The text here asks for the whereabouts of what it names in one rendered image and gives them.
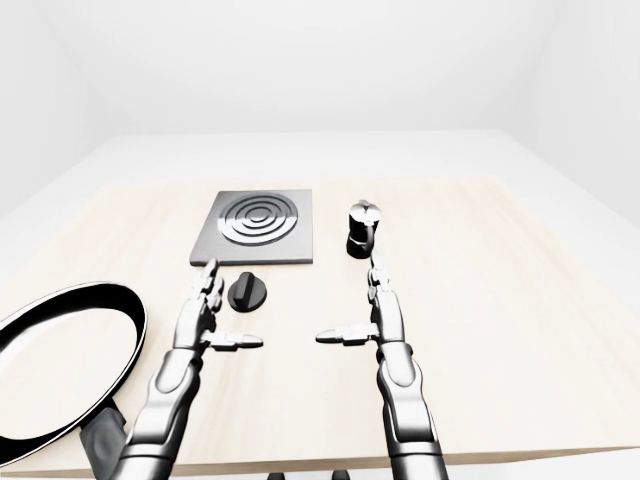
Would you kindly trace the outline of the black silver moka pot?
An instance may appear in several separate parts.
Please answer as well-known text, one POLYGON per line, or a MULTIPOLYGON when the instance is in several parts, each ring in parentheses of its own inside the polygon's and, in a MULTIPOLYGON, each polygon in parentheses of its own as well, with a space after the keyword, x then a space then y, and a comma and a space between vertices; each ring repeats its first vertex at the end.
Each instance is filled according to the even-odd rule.
POLYGON ((366 259, 371 255, 380 218, 381 210, 367 200, 362 199, 351 206, 346 242, 346 250, 351 257, 366 259))

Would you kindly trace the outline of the black frying pan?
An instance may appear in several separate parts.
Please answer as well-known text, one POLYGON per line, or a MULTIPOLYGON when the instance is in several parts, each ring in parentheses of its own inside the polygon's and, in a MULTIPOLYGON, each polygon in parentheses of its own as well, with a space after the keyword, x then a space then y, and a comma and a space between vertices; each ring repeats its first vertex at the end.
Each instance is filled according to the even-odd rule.
POLYGON ((0 320, 0 467, 87 425, 134 368, 147 312, 129 287, 66 287, 0 320))

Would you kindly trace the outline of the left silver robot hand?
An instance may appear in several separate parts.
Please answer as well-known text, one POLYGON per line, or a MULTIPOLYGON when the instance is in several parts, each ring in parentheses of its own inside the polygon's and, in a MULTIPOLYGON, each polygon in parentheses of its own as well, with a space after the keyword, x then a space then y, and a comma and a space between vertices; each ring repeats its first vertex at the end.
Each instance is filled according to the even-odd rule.
POLYGON ((205 348, 232 352, 254 349, 264 345, 252 334, 218 330, 216 314, 223 303, 224 279, 218 276, 220 262, 210 260, 191 289, 180 311, 175 329, 173 347, 202 352, 205 348))

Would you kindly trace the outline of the round black stove knob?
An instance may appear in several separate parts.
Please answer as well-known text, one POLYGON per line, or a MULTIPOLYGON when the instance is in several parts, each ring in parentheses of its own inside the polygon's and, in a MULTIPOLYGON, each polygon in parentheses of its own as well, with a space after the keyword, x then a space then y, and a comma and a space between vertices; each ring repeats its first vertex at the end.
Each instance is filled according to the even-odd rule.
POLYGON ((267 298, 265 283, 251 272, 242 272, 230 286, 229 305, 240 313, 249 313, 261 307, 267 298))

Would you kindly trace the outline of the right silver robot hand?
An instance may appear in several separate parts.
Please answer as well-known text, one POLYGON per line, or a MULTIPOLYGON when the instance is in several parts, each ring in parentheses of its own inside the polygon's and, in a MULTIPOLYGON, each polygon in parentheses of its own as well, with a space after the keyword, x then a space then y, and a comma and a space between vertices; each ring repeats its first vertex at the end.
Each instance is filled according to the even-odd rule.
POLYGON ((378 345, 404 342, 404 322, 398 297, 391 287, 389 272, 381 253, 374 249, 367 273, 368 302, 371 305, 368 324, 349 324, 322 331, 315 340, 323 344, 364 345, 375 340, 378 345))

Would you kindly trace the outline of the flat dark stove plate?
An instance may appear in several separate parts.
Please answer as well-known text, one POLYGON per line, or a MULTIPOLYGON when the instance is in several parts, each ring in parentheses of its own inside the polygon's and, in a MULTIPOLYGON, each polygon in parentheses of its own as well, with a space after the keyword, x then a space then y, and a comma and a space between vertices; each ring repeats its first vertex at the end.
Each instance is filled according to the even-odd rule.
POLYGON ((189 262, 203 266, 311 264, 313 202, 310 189, 220 191, 189 262))

